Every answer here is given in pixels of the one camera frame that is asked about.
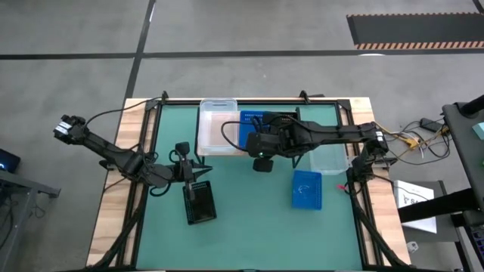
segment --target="white sticker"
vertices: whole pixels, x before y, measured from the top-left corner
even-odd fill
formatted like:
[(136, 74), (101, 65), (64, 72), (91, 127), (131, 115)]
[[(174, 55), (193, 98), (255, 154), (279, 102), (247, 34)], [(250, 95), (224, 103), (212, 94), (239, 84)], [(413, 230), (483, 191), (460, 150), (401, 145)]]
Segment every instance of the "white sticker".
[(72, 128), (72, 126), (67, 124), (66, 122), (60, 122), (59, 125), (65, 129)]
[(61, 127), (59, 125), (57, 127), (55, 127), (55, 130), (56, 131), (59, 131), (62, 134), (65, 134), (65, 135), (69, 134), (69, 132), (67, 132), (67, 130), (65, 128), (63, 128), (63, 127)]

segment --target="black metal bar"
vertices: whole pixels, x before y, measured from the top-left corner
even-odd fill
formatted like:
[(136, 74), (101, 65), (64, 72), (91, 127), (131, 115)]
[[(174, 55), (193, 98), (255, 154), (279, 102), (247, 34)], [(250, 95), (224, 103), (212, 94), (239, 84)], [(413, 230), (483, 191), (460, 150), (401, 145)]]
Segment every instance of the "black metal bar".
[[(432, 54), (484, 54), (484, 48), (407, 49), (407, 50), (307, 50), (307, 51), (187, 51), (143, 53), (142, 59), (176, 58), (230, 58), (230, 57), (333, 57), (359, 56), (362, 54), (384, 55), (432, 55)], [(87, 53), (87, 54), (0, 54), (0, 60), (103, 60), (134, 59), (137, 53)]]
[[(156, 108), (156, 115), (154, 117), (154, 124), (153, 124), (153, 130), (151, 132), (151, 142), (150, 142), (150, 151), (155, 151), (156, 145), (157, 145), (157, 138), (158, 138), (158, 131), (160, 128), (160, 120), (161, 120), (161, 113), (162, 113), (163, 105), (158, 103), (157, 108)], [(148, 186), (145, 184), (143, 185), (143, 190), (141, 192), (141, 198), (138, 204), (138, 207), (140, 208), (141, 211), (141, 218), (138, 222), (138, 225), (136, 226), (136, 231), (135, 231), (135, 241), (133, 244), (133, 250), (132, 250), (132, 255), (131, 255), (131, 265), (136, 266), (136, 263), (138, 261), (138, 253), (139, 253), (139, 245), (141, 242), (141, 232), (143, 231), (143, 223), (144, 223), (144, 213), (146, 211), (146, 202), (147, 202), (147, 197), (148, 197)]]
[(369, 271), (379, 271), (379, 272), (446, 272), (443, 270), (432, 270), (432, 269), (423, 269), (423, 268), (416, 268), (416, 267), (388, 267), (384, 265), (374, 265), (368, 264), (363, 267), (364, 270)]
[[(341, 126), (343, 125), (343, 120), (341, 118), (341, 110), (340, 110), (340, 105), (338, 104), (338, 102), (334, 103), (334, 109), (336, 110), (336, 119), (337, 119), (337, 122), (338, 122), (338, 126)], [(348, 111), (346, 111), (346, 118), (348, 119), (348, 123), (349, 123), (349, 117), (348, 117)]]
[(197, 59), (231, 57), (332, 57), (362, 54), (427, 55), (427, 54), (482, 54), (483, 48), (408, 49), (408, 50), (289, 50), (289, 51), (188, 51), (143, 53), (145, 59)]
[[(348, 184), (348, 189), (349, 189), (349, 192), (354, 192), (355, 184), (353, 183)], [(350, 201), (351, 201), (351, 207), (353, 209), (353, 220), (355, 221), (356, 237), (358, 239), (358, 249), (360, 251), (361, 266), (364, 267), (366, 264), (369, 263), (368, 253), (366, 251), (366, 246), (365, 246), (365, 237), (363, 234), (363, 228), (361, 227), (360, 220), (358, 219), (358, 216), (356, 216), (356, 213), (355, 213), (355, 209), (356, 209), (355, 201), (353, 200), (352, 197), (350, 197)]]
[(30, 211), (32, 207), (36, 203), (36, 196), (37, 190), (33, 188), (23, 188), (18, 193), (25, 194), (26, 199), (24, 201), (19, 202), (18, 212), (14, 212), (12, 210), (9, 211), (10, 216), (12, 217), (12, 226), (11, 233), (5, 237), (5, 244), (3, 245), (2, 255), (0, 256), (0, 271), (7, 271), (7, 269), (11, 268), (12, 263), (12, 255), (15, 254), (20, 242), (20, 235), (22, 234), (23, 230), (26, 226), (26, 221), (29, 219)]
[(462, 212), (477, 209), (477, 201), (471, 188), (419, 202), (399, 209), (402, 223), (430, 218), (437, 215), (447, 215), (452, 212)]
[[(139, 134), (139, 140), (138, 140), (138, 142), (140, 143), (140, 145), (138, 146), (139, 150), (144, 149), (144, 142), (145, 142), (145, 139), (146, 139), (147, 126), (148, 126), (149, 121), (150, 121), (150, 111), (145, 110), (144, 115), (143, 115), (143, 122), (141, 123), (141, 131), (140, 131), (140, 134)], [(132, 216), (133, 207), (135, 205), (135, 197), (136, 197), (136, 190), (137, 189), (138, 189), (137, 183), (132, 182), (129, 185), (129, 194), (128, 194), (128, 200), (126, 201), (126, 210), (125, 210), (125, 213), (124, 213), (123, 228), (126, 226), (128, 220)], [(116, 259), (116, 266), (124, 265), (125, 252), (126, 252), (126, 241), (123, 241), (123, 244), (119, 248), (118, 258)]]
[(479, 13), (484, 14), (484, 8), (481, 5), (481, 2), (479, 0), (472, 0), (474, 5), (476, 6), (476, 9), (478, 10)]
[(53, 188), (37, 181), (31, 181), (30, 179), (22, 178), (19, 175), (12, 174), (7, 171), (0, 171), (0, 181), (12, 184), (14, 186), (33, 188), (40, 193), (48, 194), (50, 197), (58, 197), (59, 193), (61, 192), (61, 189), (59, 188)]
[[(193, 99), (168, 99), (165, 104), (170, 106), (195, 106), (200, 104), (202, 101), (201, 98), (193, 98)], [(317, 100), (312, 101), (311, 104), (314, 105), (334, 105), (337, 103), (337, 100)], [(306, 105), (303, 99), (294, 98), (294, 100), (247, 100), (247, 99), (240, 99), (237, 100), (237, 104), (239, 105)]]
[(105, 60), (130, 59), (136, 53), (87, 53), (87, 54), (0, 54), (0, 60)]
[(121, 233), (118, 235), (116, 240), (114, 240), (113, 245), (107, 250), (106, 254), (104, 254), (103, 258), (98, 261), (93, 267), (109, 267), (109, 264), (113, 261), (114, 256), (119, 251), (120, 247), (126, 242), (128, 239), (129, 233), (131, 233), (132, 228), (138, 223), (140, 219), (140, 208), (138, 207), (135, 212), (133, 212), (133, 216), (128, 220), (127, 224), (121, 230)]
[(464, 271), (470, 271), (469, 262), (467, 261), (467, 256), (462, 246), (462, 243), (455, 242), (455, 248), (457, 249), (457, 253), (459, 254), (459, 259), (461, 260), (462, 269)]
[(138, 47), (136, 48), (136, 55), (135, 59), (133, 60), (131, 72), (129, 74), (128, 85), (126, 86), (126, 93), (124, 95), (124, 99), (133, 97), (133, 92), (135, 91), (136, 79), (138, 78), (139, 67), (141, 65), (144, 45), (146, 44), (148, 30), (150, 29), (151, 15), (154, 12), (155, 3), (156, 0), (150, 0), (148, 2), (148, 7), (146, 10), (146, 14), (144, 15), (143, 27), (141, 28), (141, 34), (138, 40)]
[(463, 227), (463, 226), (466, 225), (466, 221), (465, 221), (462, 213), (451, 215), (451, 220), (452, 220), (454, 227)]
[[(347, 110), (346, 115), (348, 116), (348, 123), (350, 125), (354, 125), (355, 120), (353, 119), (353, 112), (351, 110)], [(355, 151), (356, 156), (359, 156), (361, 154), (359, 144), (353, 144), (353, 150)], [(360, 184), (360, 186), (362, 186), (362, 190), (361, 190), (360, 193), (362, 194), (363, 203), (365, 204), (365, 207), (364, 207), (365, 213), (368, 216), (368, 218), (370, 219), (370, 222), (376, 227), (376, 221), (375, 221), (375, 217), (374, 217), (374, 213), (373, 213), (373, 207), (371, 205), (370, 192), (368, 191), (368, 185), (367, 184)], [(356, 221), (357, 221), (357, 225), (358, 225), (357, 227), (362, 229), (361, 222), (358, 220), (357, 217), (356, 217)], [(364, 236), (361, 236), (361, 240), (362, 240), (363, 244), (365, 244)], [(375, 261), (377, 262), (377, 265), (383, 265), (383, 258), (382, 258), (382, 255), (381, 255), (381, 251), (378, 247), (378, 244), (374, 240), (371, 240), (371, 245), (373, 247), (374, 257), (375, 257)]]
[(194, 147), (194, 154), (195, 157), (197, 158), (198, 163), (203, 164), (202, 160), (200, 159), (200, 156), (198, 156), (198, 128), (200, 126), (200, 108), (197, 108), (197, 126), (195, 127), (195, 147)]

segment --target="green table mat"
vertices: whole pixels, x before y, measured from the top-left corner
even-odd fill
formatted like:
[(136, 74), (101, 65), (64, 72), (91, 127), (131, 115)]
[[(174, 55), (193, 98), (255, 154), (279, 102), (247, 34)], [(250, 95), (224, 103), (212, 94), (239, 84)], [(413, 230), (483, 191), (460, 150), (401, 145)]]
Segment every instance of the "green table mat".
[[(299, 106), (303, 120), (336, 125), (334, 105)], [(239, 110), (294, 111), (291, 105), (240, 105)], [(168, 153), (188, 141), (195, 159), (197, 107), (163, 106), (156, 151)], [(252, 170), (253, 159), (206, 157), (217, 219), (189, 226), (183, 184), (161, 197), (149, 196), (137, 260), (138, 269), (361, 270), (350, 198), (338, 184), (344, 173), (323, 176), (321, 211), (291, 208), (290, 159), (274, 159), (271, 173)], [(309, 155), (297, 169), (309, 170)]]

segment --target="wooden table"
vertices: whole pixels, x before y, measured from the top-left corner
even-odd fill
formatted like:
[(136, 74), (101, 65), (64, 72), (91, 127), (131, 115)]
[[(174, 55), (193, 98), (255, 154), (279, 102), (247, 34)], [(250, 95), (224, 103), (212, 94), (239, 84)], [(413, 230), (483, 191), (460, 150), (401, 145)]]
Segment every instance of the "wooden table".
[[(168, 100), (193, 100), (195, 98), (168, 98)], [(238, 98), (238, 100), (267, 100), (276, 98)], [(294, 97), (277, 98), (278, 100), (295, 100)], [(311, 100), (335, 100), (335, 99), (349, 99), (352, 107), (352, 114), (354, 123), (362, 124), (365, 122), (374, 121), (373, 111), (371, 109), (370, 99), (368, 97), (345, 97), (345, 98), (312, 98)], [(126, 107), (139, 103), (145, 99), (128, 99), (126, 100)], [(344, 111), (341, 111), (343, 123), (347, 121), (347, 116)], [(130, 148), (137, 144), (140, 137), (141, 123), (144, 115), (144, 104), (134, 107), (130, 110), (125, 110), (119, 125), (119, 131), (116, 139), (116, 145), (122, 148)], [(153, 129), (153, 118), (150, 118), (147, 133), (147, 143), (150, 141), (151, 131)], [(353, 148), (349, 146), (349, 152), (354, 152)], [(388, 178), (388, 171), (383, 169), (375, 169), (375, 174)], [(121, 179), (118, 172), (110, 172), (107, 175), (105, 186)], [(92, 244), (88, 254), (87, 265), (95, 264), (101, 259), (104, 253), (110, 248), (114, 240), (121, 232), (123, 226), (123, 219), (126, 209), (126, 202), (129, 194), (129, 181), (123, 181), (114, 187), (111, 187), (103, 196), (101, 200), (101, 207), (99, 208), (98, 220), (95, 225), (94, 234), (92, 237)], [(376, 221), (377, 229), (385, 239), (390, 248), (402, 259), (405, 263), (410, 264), (410, 257), (408, 255), (405, 237), (403, 235), (402, 225), (399, 219), (399, 213), (396, 208), (395, 198), (393, 196), (392, 186), (387, 181), (382, 181), (378, 178), (368, 182), (368, 191), (370, 194), (371, 205)], [(358, 197), (360, 203), (364, 206), (361, 200), (361, 194)], [(139, 197), (135, 201), (135, 206), (138, 204)], [(364, 229), (365, 245), (368, 252), (368, 259), (370, 264), (376, 264), (373, 245), (368, 232)], [(130, 262), (132, 246), (134, 239), (134, 230), (130, 233), (128, 242), (126, 243), (125, 263)]]

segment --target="blue lid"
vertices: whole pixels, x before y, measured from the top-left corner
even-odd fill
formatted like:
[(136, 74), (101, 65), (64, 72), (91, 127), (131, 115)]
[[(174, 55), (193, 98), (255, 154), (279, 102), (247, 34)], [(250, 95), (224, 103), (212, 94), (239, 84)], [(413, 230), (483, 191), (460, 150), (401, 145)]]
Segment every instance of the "blue lid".
[(293, 208), (321, 210), (322, 175), (317, 172), (295, 170), (293, 175)]
[(256, 132), (252, 122), (250, 121), (252, 117), (257, 116), (262, 121), (263, 110), (241, 110), (240, 111), (240, 121), (244, 124), (239, 126), (239, 147), (245, 148), (247, 144), (247, 137), (250, 132)]

